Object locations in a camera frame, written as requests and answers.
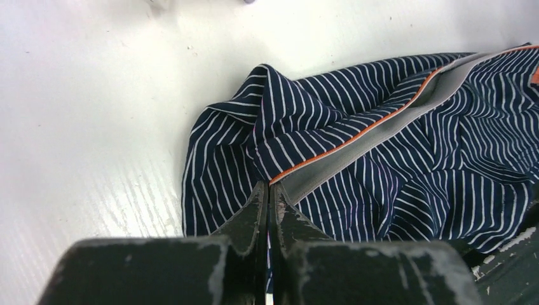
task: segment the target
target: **navy blue fabric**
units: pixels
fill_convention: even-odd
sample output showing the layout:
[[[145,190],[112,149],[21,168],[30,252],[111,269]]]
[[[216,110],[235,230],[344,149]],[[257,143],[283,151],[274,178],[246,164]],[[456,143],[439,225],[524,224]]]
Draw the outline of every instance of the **navy blue fabric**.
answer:
[[[461,53],[356,65],[291,81],[256,67],[191,132],[182,185],[186,235],[215,231],[258,180],[352,139],[410,101]],[[298,209],[336,240],[463,238],[481,252],[515,235],[539,180],[538,48],[472,69],[441,106],[307,195]]]

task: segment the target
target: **chipped paint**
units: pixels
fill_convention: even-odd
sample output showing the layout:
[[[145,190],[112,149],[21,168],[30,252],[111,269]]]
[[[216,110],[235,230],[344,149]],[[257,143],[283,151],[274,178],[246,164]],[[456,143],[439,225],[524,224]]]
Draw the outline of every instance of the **chipped paint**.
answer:
[[[479,266],[473,267],[472,273],[474,274],[476,281],[482,277],[481,275],[479,275]]]
[[[484,260],[483,260],[483,263],[484,264],[488,264],[489,262],[493,261],[494,260],[494,256],[493,255],[489,255],[487,256]]]
[[[285,218],[285,213],[287,212],[286,207],[287,207],[286,202],[283,202],[283,201],[277,202],[277,205],[275,208],[277,210],[277,223],[278,224],[281,224],[281,222],[283,222],[283,219]]]
[[[404,271],[404,268],[402,267],[402,264],[399,262],[399,275],[400,275],[400,281],[402,282],[402,286],[404,289],[408,289],[408,277],[406,277],[406,272]]]
[[[412,266],[412,269],[414,270],[414,273],[417,276],[417,280],[421,287],[421,292],[423,293],[423,296],[425,297],[426,303],[428,305],[434,305],[434,300],[432,299],[432,295],[430,294],[430,291],[428,291],[428,285],[426,284],[426,281],[423,275],[421,274],[421,271],[418,268],[418,265],[416,264],[416,262],[413,261],[413,259],[410,259],[410,258],[408,258],[408,262],[410,263],[410,266]]]
[[[435,243],[436,242],[425,243],[425,246],[423,247],[419,247],[417,245],[418,243],[416,243],[416,245],[413,247],[405,247],[399,242],[384,245],[379,244],[376,245],[376,247],[367,246],[365,243],[352,243],[347,246],[351,249],[376,249],[376,251],[378,251],[381,255],[385,255],[387,257],[396,257],[402,254],[406,255],[406,257],[409,259],[413,257],[423,257],[426,255],[430,256],[433,258],[431,272],[442,275],[445,278],[446,285],[455,293],[455,301],[458,304],[480,304],[479,295],[477,295],[477,292],[475,294],[469,292],[469,286],[473,285],[470,270],[464,265],[448,264],[448,262],[456,259],[460,260],[460,256],[446,244],[436,243],[437,245],[434,247]],[[311,247],[315,247],[316,245],[317,243],[312,243]]]
[[[367,256],[370,256],[370,257],[375,257],[375,256],[378,256],[379,252],[376,250],[367,250],[365,251],[365,254],[367,254]]]
[[[219,260],[217,264],[214,265],[214,270],[208,279],[208,290],[214,296],[213,305],[218,305],[221,303],[222,299],[222,281],[224,279],[224,267],[226,263],[226,254],[228,247],[221,243],[216,244],[221,248],[221,253],[219,254]]]
[[[508,243],[507,245],[503,246],[503,247],[500,249],[500,252],[507,251],[507,250],[509,250],[511,247],[513,247],[514,245],[517,245],[518,243],[520,243],[521,241],[530,238],[531,235],[535,232],[535,230],[536,230],[536,227],[529,227],[529,228],[527,228],[527,230],[525,230],[524,232],[522,232],[521,234],[519,234],[517,237],[515,237],[510,243]]]
[[[77,241],[69,251],[79,248],[99,248],[113,245],[136,245],[142,246],[153,241],[159,241],[157,238],[99,238]]]

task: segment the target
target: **orange trim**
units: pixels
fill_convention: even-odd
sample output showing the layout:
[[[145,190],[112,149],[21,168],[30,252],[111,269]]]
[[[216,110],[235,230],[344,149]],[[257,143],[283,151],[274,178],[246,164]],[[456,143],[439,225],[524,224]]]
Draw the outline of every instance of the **orange trim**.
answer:
[[[539,67],[537,67],[537,70],[531,77],[531,83],[539,85]]]
[[[512,50],[507,50],[505,52],[501,52],[499,53],[498,55],[501,55],[501,54],[506,54],[506,53],[509,53],[509,52],[513,52],[513,51],[521,51],[521,50],[527,50],[527,49],[535,49],[535,48],[539,48],[539,46],[523,46],[522,48],[518,48],[518,49],[512,49]],[[408,103],[406,103],[405,105],[403,105],[401,108],[399,108],[398,110],[396,110],[395,112],[392,112],[390,114],[388,114],[387,116],[379,119],[378,121],[374,122],[373,124],[369,125],[367,128],[363,129],[360,133],[356,134],[355,136],[353,136],[352,138],[348,139],[346,142],[342,143],[341,145],[333,148],[333,149],[330,149],[326,152],[324,152],[323,154],[319,154],[318,156],[314,156],[310,159],[307,159],[299,164],[296,164],[295,166],[293,166],[292,168],[289,168],[288,170],[285,170],[284,172],[278,174],[277,176],[275,176],[273,179],[271,179],[269,181],[269,184],[272,185],[274,183],[276,183],[277,181],[279,181],[281,178],[283,178],[284,176],[288,175],[290,172],[293,172],[294,170],[297,170],[298,168],[300,167],[303,167],[305,165],[308,165],[309,163],[312,163],[318,159],[321,159],[325,156],[327,156],[328,154],[330,153],[333,153],[334,151],[338,150],[338,149],[341,149],[343,146],[345,146],[346,144],[349,144],[350,142],[353,142],[355,141],[356,139],[358,139],[359,137],[361,137],[364,133],[368,132],[369,130],[373,129],[374,127],[382,124],[384,121],[392,118],[393,116],[395,116],[396,114],[398,114],[400,111],[404,110],[411,102],[414,102],[416,100],[416,98],[423,92],[423,89],[425,88],[425,86],[428,84],[428,82],[436,75],[438,74],[438,72],[443,69],[444,67],[439,67],[438,69],[432,71],[428,76],[427,78],[424,80],[424,82],[421,84],[419,90],[417,91],[417,93],[414,95],[414,97],[408,101]],[[537,80],[539,81],[539,74],[537,74],[539,72],[539,69],[535,72],[534,76],[533,76],[533,79],[532,79],[532,82],[534,80]]]

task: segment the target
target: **white surface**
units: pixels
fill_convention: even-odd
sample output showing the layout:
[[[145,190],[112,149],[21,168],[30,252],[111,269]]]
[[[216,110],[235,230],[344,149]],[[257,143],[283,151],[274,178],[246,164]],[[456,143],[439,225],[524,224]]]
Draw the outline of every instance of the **white surface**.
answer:
[[[0,1],[0,304],[34,302],[96,236],[179,236],[203,108],[269,63],[361,62],[539,42],[539,1]]]

